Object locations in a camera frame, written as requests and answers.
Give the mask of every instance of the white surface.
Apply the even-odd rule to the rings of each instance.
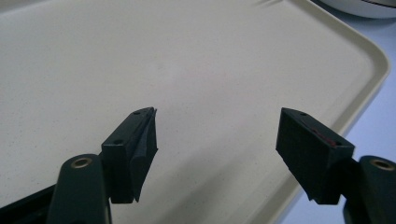
[[[327,5],[347,13],[367,18],[395,18],[396,8],[384,7],[362,0],[320,0]]]
[[[323,4],[320,5],[374,41],[386,52],[393,64],[393,68],[378,95],[365,109],[346,139],[356,146],[355,160],[364,155],[375,155],[396,161],[396,117],[394,116],[396,111],[396,69],[394,69],[394,64],[396,64],[396,19],[369,20],[347,15]],[[301,191],[277,223],[344,223],[342,214],[344,204],[345,199],[342,198],[337,206],[318,206],[315,202],[309,202],[306,194]]]
[[[114,223],[271,221],[296,189],[275,151],[280,108],[341,133],[388,72],[301,0],[53,0],[4,12],[0,31],[0,205],[159,109],[141,202],[112,205]]]

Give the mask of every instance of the screw hole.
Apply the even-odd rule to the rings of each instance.
[[[395,167],[392,164],[389,164],[387,161],[371,160],[370,163],[377,168],[386,171],[393,171],[395,169]]]
[[[71,167],[75,169],[84,168],[91,164],[92,159],[90,158],[80,158],[72,162]]]
[[[122,144],[122,139],[117,139],[117,140],[114,140],[114,145],[121,145]]]

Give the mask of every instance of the white bowl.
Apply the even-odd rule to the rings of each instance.
[[[396,8],[376,5],[362,0],[320,0],[338,10],[367,18],[396,18]]]

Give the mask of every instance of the beige tray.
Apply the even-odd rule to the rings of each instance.
[[[114,223],[274,221],[297,189],[280,108],[343,133],[389,71],[305,0],[42,1],[0,14],[0,49],[0,206],[158,108],[141,202],[113,204]]]

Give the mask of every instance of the black plastic part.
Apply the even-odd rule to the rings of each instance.
[[[372,223],[396,223],[396,164],[364,156],[361,164],[361,197]]]
[[[113,203],[137,201],[156,154],[153,107],[135,111],[102,144],[102,159],[110,167],[109,196]]]
[[[1,223],[45,223],[55,186],[11,203],[0,209]]]
[[[80,155],[64,163],[49,207],[47,223],[111,223],[102,162],[98,156]]]
[[[343,209],[344,221],[346,224],[371,224],[367,211],[362,204],[354,204],[346,201]]]
[[[276,150],[308,195],[318,204],[337,204],[341,186],[337,165],[354,146],[308,114],[282,108]]]

